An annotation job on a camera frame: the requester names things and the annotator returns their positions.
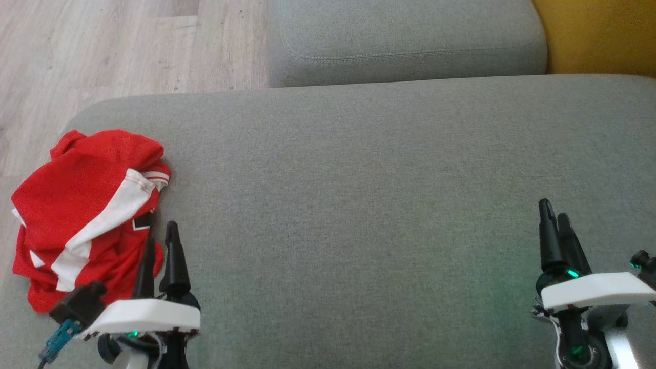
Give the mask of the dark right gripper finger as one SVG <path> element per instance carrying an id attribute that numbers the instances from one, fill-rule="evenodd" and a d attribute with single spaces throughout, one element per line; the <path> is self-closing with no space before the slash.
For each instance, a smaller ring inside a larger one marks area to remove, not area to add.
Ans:
<path id="1" fill-rule="evenodd" d="M 580 276 L 590 275 L 592 269 L 566 213 L 557 216 L 557 227 L 560 250 L 569 268 Z"/>
<path id="2" fill-rule="evenodd" d="M 556 214 L 550 201 L 540 199 L 538 211 L 541 270 L 546 272 L 553 267 L 565 265 L 566 262 L 560 247 Z"/>

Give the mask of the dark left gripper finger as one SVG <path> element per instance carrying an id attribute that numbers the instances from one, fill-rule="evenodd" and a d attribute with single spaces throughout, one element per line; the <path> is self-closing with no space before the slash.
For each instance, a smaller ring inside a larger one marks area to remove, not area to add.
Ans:
<path id="1" fill-rule="evenodd" d="M 148 237 L 134 283 L 133 299 L 149 299 L 154 297 L 155 246 L 154 238 Z"/>
<path id="2" fill-rule="evenodd" d="M 190 292 L 191 282 L 178 224 L 174 220 L 167 222 L 165 243 L 167 258 L 159 291 L 167 301 L 180 301 Z"/>

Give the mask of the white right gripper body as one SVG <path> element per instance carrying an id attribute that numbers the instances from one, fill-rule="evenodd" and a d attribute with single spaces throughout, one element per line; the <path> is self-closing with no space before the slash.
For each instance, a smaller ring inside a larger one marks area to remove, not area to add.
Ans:
<path id="1" fill-rule="evenodd" d="M 581 275 L 551 271 L 536 284 L 535 308 L 544 312 L 654 301 L 654 288 L 630 272 Z"/>

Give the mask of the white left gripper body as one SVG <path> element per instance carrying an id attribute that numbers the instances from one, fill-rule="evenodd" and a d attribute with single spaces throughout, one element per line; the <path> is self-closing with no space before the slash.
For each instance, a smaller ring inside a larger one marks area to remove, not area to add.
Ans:
<path id="1" fill-rule="evenodd" d="M 87 327 L 77 334 L 85 339 L 95 334 L 131 332 L 167 332 L 178 329 L 183 333 L 200 330 L 199 308 L 161 299 L 117 300 Z"/>

